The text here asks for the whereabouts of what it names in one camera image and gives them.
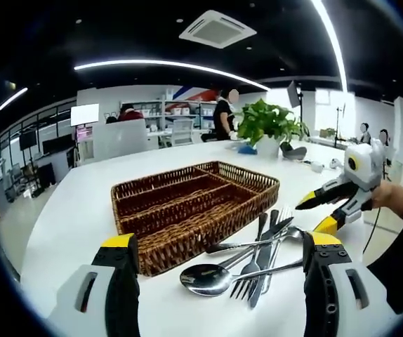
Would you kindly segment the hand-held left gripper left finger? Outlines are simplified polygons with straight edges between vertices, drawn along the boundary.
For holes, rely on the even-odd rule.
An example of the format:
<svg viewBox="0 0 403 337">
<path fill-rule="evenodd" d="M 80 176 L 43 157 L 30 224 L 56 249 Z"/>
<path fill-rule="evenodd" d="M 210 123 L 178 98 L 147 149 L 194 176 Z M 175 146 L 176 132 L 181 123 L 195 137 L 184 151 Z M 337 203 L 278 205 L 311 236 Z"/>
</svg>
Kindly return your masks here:
<svg viewBox="0 0 403 337">
<path fill-rule="evenodd" d="M 138 241 L 104 241 L 93 261 L 61 285 L 48 323 L 57 336 L 139 336 Z"/>
</svg>

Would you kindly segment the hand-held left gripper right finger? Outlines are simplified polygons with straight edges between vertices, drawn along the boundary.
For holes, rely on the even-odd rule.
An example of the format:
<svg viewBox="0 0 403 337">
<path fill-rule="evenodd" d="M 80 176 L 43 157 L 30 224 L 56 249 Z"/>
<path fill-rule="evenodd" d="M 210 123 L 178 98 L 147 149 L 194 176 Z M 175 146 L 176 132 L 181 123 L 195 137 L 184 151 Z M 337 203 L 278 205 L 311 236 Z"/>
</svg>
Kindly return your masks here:
<svg viewBox="0 0 403 337">
<path fill-rule="evenodd" d="M 330 234 L 303 234 L 305 336 L 389 336 L 400 316 L 384 285 Z"/>
</svg>

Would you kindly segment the person's right hand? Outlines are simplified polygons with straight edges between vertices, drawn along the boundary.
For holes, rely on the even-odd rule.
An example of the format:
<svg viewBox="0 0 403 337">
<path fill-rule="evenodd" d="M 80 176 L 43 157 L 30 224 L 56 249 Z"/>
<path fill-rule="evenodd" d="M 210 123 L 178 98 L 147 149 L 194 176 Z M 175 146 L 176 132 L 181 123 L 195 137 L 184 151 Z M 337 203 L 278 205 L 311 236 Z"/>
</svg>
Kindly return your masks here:
<svg viewBox="0 0 403 337">
<path fill-rule="evenodd" d="M 385 207 L 403 220 L 403 186 L 383 180 L 371 195 L 373 208 Z"/>
</svg>

